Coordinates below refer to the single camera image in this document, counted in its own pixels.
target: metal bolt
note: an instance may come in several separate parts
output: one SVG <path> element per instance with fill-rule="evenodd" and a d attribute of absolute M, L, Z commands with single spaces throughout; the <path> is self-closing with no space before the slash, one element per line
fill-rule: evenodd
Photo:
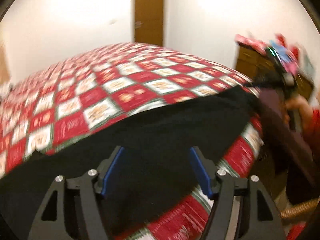
<path fill-rule="evenodd" d="M 223 170 L 223 169 L 219 169 L 219 170 L 217 171 L 217 173 L 218 173 L 220 176 L 224 176 L 224 175 L 227 174 L 227 172 L 226 172 L 225 170 Z"/>
<path fill-rule="evenodd" d="M 57 176 L 57 177 L 55 178 L 55 181 L 56 181 L 56 182 L 61 182 L 61 181 L 63 181 L 63 176 L 62 176 L 62 175 Z"/>
<path fill-rule="evenodd" d="M 252 176 L 251 176 L 251 180 L 252 180 L 253 182 L 258 182 L 258 181 L 259 181 L 259 177 L 256 176 L 256 175 L 252 175 Z"/>
<path fill-rule="evenodd" d="M 88 171 L 88 175 L 89 176 L 95 176 L 97 174 L 97 171 L 96 170 L 89 170 Z"/>

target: person's arm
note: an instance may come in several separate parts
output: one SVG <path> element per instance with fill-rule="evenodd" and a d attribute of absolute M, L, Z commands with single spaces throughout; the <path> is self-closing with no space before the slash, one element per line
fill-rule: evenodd
<path fill-rule="evenodd" d="M 310 146 L 314 162 L 320 165 L 320 112 L 318 109 L 312 109 L 308 101 L 297 96 L 286 102 L 287 110 L 298 109 L 301 116 L 303 128 L 303 138 Z"/>

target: brown wooden door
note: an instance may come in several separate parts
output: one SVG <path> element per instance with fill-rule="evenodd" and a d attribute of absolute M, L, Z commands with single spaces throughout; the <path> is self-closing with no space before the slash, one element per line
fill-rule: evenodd
<path fill-rule="evenodd" d="M 135 0 L 135 41 L 163 46 L 163 0 Z"/>

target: bed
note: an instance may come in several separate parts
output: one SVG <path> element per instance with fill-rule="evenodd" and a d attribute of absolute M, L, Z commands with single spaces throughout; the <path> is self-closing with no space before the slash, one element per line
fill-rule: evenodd
<path fill-rule="evenodd" d="M 249 79 L 218 63 L 143 43 L 94 49 L 34 73 L 0 105 L 0 177 L 35 151 L 53 155 L 97 131 L 149 109 L 217 94 Z M 255 88 L 244 88 L 258 96 Z M 253 117 L 217 163 L 247 177 L 262 128 Z M 195 239 L 212 207 L 199 187 L 175 208 L 118 239 Z"/>

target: maroon sleeve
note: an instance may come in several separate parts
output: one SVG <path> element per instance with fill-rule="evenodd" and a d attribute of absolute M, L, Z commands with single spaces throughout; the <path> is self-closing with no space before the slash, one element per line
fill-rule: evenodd
<path fill-rule="evenodd" d="M 309 144 L 313 161 L 320 166 L 320 111 L 313 110 L 313 118 L 310 126 L 303 133 L 304 140 Z"/>

